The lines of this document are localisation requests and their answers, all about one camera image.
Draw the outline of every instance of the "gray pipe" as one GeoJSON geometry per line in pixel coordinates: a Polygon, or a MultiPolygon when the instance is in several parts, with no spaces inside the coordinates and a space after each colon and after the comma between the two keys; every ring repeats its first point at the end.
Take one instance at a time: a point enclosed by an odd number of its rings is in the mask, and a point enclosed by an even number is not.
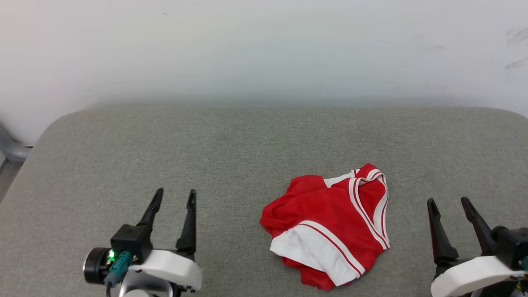
{"type": "Polygon", "coordinates": [[[18,145],[0,126],[0,151],[11,162],[24,162],[30,155],[31,149],[18,145]]]}

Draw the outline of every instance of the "green light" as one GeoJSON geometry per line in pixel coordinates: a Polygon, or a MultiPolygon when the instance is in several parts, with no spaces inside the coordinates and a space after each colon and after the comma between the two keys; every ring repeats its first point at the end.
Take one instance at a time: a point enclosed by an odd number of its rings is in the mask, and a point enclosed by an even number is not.
{"type": "Polygon", "coordinates": [[[111,262],[116,260],[116,253],[114,253],[113,249],[108,252],[108,260],[111,262]]]}

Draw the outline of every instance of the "gray table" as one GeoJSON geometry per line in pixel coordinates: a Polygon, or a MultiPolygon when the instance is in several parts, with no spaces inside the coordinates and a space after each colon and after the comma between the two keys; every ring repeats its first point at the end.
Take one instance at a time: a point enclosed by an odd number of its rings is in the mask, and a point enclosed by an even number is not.
{"type": "Polygon", "coordinates": [[[483,108],[112,108],[52,124],[0,204],[1,296],[104,296],[81,266],[165,188],[153,243],[171,248],[198,192],[196,296],[429,296],[434,197],[461,257],[479,254],[459,199],[488,223],[528,225],[528,120],[483,108]],[[391,249],[349,287],[302,285],[268,251],[262,208],[293,177],[370,162],[387,177],[391,249]]]}

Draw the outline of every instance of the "white wall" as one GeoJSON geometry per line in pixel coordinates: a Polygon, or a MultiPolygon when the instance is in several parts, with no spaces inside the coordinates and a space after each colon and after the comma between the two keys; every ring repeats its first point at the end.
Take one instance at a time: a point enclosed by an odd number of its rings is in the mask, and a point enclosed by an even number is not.
{"type": "Polygon", "coordinates": [[[526,0],[0,0],[0,123],[178,101],[528,115],[526,0]]]}

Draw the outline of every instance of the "red garment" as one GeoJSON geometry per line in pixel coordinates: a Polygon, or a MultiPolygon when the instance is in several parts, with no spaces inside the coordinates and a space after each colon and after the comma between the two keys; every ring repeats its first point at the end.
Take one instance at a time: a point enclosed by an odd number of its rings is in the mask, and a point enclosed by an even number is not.
{"type": "Polygon", "coordinates": [[[305,175],[264,207],[260,223],[271,234],[270,250],[301,281],[330,290],[360,277],[389,248],[385,229],[388,189],[374,165],[338,178],[305,175]]]}

